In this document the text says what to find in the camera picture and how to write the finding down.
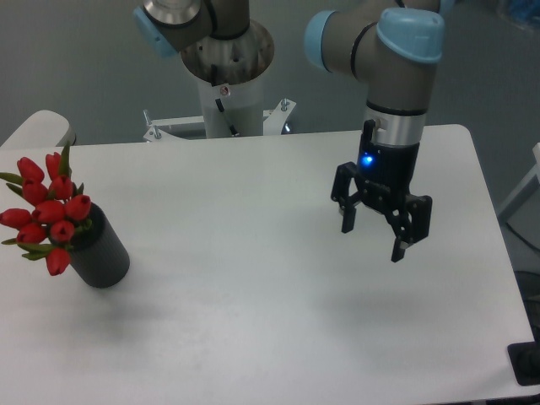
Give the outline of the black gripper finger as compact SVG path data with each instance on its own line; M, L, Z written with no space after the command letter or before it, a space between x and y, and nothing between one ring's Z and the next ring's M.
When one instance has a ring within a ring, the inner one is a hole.
M394 235L391 261L399 262L405 251L429 235L433 199L430 196L407 194L397 208L390 208L386 221Z
M349 187L356 173L353 162L339 165L332 185L331 199L339 205L343 216L341 232L344 234L354 229L356 207L355 200L349 195Z

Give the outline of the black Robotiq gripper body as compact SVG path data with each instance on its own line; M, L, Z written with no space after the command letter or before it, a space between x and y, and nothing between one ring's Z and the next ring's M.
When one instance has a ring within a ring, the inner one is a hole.
M383 145L374 141L374 132L365 129L359 141L352 209L362 204L390 219L420 219L421 197L410 192L419 144Z

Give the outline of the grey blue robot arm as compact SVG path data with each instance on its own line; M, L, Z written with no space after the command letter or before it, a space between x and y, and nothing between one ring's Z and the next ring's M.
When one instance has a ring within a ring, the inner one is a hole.
M331 198L343 232L353 229L359 204L386 218L394 262L429 234L432 200L409 185L451 8L450 1L363 1L347 12L317 13L305 28L313 66L368 86L358 158L338 166ZM262 134L259 79L274 43L247 1L145 1L133 17L158 54L180 56L198 80L209 138Z

